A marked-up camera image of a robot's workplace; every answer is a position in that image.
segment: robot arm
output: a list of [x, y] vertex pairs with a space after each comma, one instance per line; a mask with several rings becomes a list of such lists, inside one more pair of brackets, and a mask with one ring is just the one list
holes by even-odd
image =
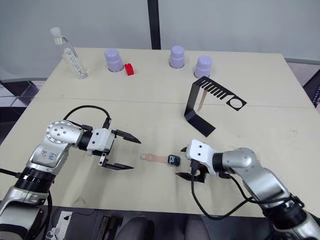
[[310, 213], [302, 209], [303, 203], [289, 193], [271, 170], [261, 166], [252, 150], [238, 148], [218, 153], [209, 145], [193, 139], [186, 148], [186, 156], [205, 166], [212, 175], [239, 175], [245, 188], [258, 201], [263, 214], [284, 239], [313, 237], [320, 240], [320, 226]]
[[57, 120], [46, 128], [43, 142], [36, 147], [18, 180], [11, 186], [0, 204], [0, 239], [33, 239], [49, 196], [49, 189], [62, 169], [71, 147], [100, 156], [98, 165], [113, 170], [132, 169], [120, 163], [109, 164], [109, 154], [117, 136], [134, 143], [141, 143], [130, 133], [105, 127], [79, 128], [67, 120]]

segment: watch face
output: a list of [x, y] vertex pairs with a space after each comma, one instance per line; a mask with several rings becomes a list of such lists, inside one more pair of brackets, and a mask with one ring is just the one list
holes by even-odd
[[180, 165], [180, 157], [175, 155], [169, 155], [168, 157], [168, 164], [171, 166], [179, 166]]

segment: black pole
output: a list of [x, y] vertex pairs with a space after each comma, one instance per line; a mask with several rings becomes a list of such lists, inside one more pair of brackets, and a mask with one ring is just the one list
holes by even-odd
[[158, 0], [147, 0], [147, 1], [148, 1], [151, 46], [152, 46], [152, 49], [154, 50], [160, 50], [161, 41], [160, 41]]

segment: white wall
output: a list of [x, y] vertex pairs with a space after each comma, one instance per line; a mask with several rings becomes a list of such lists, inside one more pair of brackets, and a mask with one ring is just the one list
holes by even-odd
[[160, 0], [161, 48], [320, 62], [320, 0]]
[[49, 76], [52, 27], [74, 47], [151, 49], [146, 0], [0, 0], [1, 80]]

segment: cable connector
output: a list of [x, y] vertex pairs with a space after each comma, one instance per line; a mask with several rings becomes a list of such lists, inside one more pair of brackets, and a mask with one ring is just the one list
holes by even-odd
[[190, 163], [191, 175], [196, 175], [197, 170], [199, 169], [200, 163], [197, 160], [192, 159]]
[[111, 118], [107, 117], [102, 125], [102, 128], [109, 129], [110, 123], [111, 123]]
[[47, 239], [51, 239], [51, 240], [58, 240], [57, 235], [60, 232], [60, 228], [59, 227], [53, 227], [50, 231], [48, 231], [45, 235], [45, 237]]
[[220, 172], [219, 172], [219, 178], [222, 178], [222, 179], [231, 179], [231, 176], [230, 176], [230, 174], [227, 174], [227, 173], [225, 173], [225, 172], [220, 171]]
[[94, 129], [92, 126], [85, 125], [85, 124], [82, 124], [81, 128], [86, 130], [86, 131], [88, 131], [89, 133], [91, 133], [93, 131], [93, 129]]
[[292, 200], [294, 201], [295, 204], [298, 204], [301, 208], [305, 207], [305, 203], [303, 201], [300, 200], [299, 197], [297, 196], [293, 196], [292, 194], [290, 195], [290, 198], [292, 198]]

